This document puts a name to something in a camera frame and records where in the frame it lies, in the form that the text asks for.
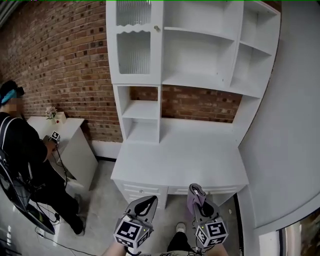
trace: concrete floor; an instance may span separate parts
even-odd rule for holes
[[[85,236],[76,236],[64,220],[55,227],[55,235],[44,235],[54,241],[79,251],[100,256],[113,242],[115,224],[127,208],[128,203],[110,179],[114,167],[113,162],[100,161],[92,181],[90,192],[81,193],[87,206]],[[67,187],[67,192],[73,196],[79,193],[75,187]],[[35,225],[28,221],[5,196],[0,189],[0,239],[10,239],[11,249],[23,256],[83,256],[73,253],[52,241],[46,240],[35,233]],[[166,252],[169,242],[175,234],[178,222],[185,222],[186,234],[191,247],[195,247],[195,236],[191,222],[186,217],[187,197],[170,195],[165,210],[157,210],[153,219],[154,232],[140,247],[143,253]],[[233,198],[220,207],[220,213],[227,224],[229,236],[224,246],[229,256],[239,255],[239,238],[236,210]]]

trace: black shirt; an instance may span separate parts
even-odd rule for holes
[[[0,112],[0,124],[8,116],[8,113]],[[8,125],[3,150],[9,157],[10,169],[18,171],[24,180],[30,176],[28,167],[30,163],[34,186],[61,180],[49,161],[44,162],[47,157],[47,147],[40,140],[37,131],[25,120],[15,118]]]

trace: shoe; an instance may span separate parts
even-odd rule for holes
[[[179,222],[175,227],[175,231],[177,233],[178,232],[186,233],[186,225],[183,222]]]
[[[87,225],[87,223],[86,223],[86,219],[84,217],[79,217],[79,218],[82,221],[83,230],[81,231],[80,234],[77,234],[77,236],[78,237],[83,237],[85,235],[85,233],[86,233],[86,225]]]
[[[74,195],[74,199],[78,203],[78,212],[77,212],[77,214],[80,214],[82,212],[82,198],[81,198],[81,195],[75,194]]]

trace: white desk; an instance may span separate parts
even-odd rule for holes
[[[224,123],[162,122],[159,144],[122,143],[111,179],[131,202],[156,195],[166,207],[167,195],[187,195],[197,183],[220,206],[249,183],[231,131]]]
[[[76,179],[69,180],[88,190],[98,162],[80,128],[83,121],[82,118],[67,118],[64,124],[51,124],[46,117],[31,116],[27,122],[38,132],[40,139],[43,139],[46,135],[51,136],[53,131],[60,134],[58,150],[61,159],[64,166]],[[49,161],[52,167],[63,179],[66,179],[64,169],[60,166],[58,153],[54,152],[53,156],[57,164],[55,159],[51,157]]]

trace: backpack strap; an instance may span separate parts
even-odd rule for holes
[[[8,115],[3,120],[2,124],[0,125],[0,147],[4,152],[5,152],[4,145],[5,145],[5,141],[6,141],[6,134],[7,134],[8,126],[15,119],[17,119],[17,117],[12,118],[10,115]]]

